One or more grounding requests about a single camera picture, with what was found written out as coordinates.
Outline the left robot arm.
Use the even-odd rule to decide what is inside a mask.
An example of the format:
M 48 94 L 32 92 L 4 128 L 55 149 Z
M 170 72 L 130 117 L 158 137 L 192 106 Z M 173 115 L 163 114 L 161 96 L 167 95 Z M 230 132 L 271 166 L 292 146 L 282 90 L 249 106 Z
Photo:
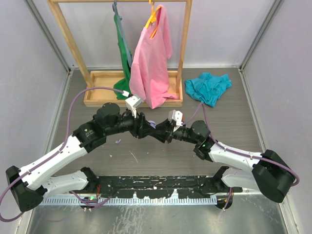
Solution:
M 99 184 L 90 168 L 65 176 L 52 175 L 70 162 L 103 145 L 111 135 L 130 132 L 134 137 L 144 138 L 153 133 L 156 126 L 146 120 L 143 113 L 133 116 L 132 111 L 120 113 L 115 103 L 105 103 L 93 119 L 79 126 L 65 141 L 37 161 L 18 168 L 6 170 L 10 191 L 21 212 L 38 206 L 44 198 L 67 191 L 93 193 Z

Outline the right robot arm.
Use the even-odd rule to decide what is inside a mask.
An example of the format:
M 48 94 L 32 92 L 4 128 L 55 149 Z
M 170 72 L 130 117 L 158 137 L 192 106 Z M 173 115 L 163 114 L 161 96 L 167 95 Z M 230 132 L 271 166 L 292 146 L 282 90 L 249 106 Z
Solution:
M 151 136 L 166 143 L 173 139 L 192 143 L 200 159 L 228 165 L 214 179 L 219 192 L 242 187 L 257 190 L 271 201 L 281 203 L 289 189 L 298 183 L 298 176 L 276 152 L 257 153 L 229 147 L 215 140 L 202 120 L 195 121 L 191 127 L 174 126 L 167 120 L 158 124 Z

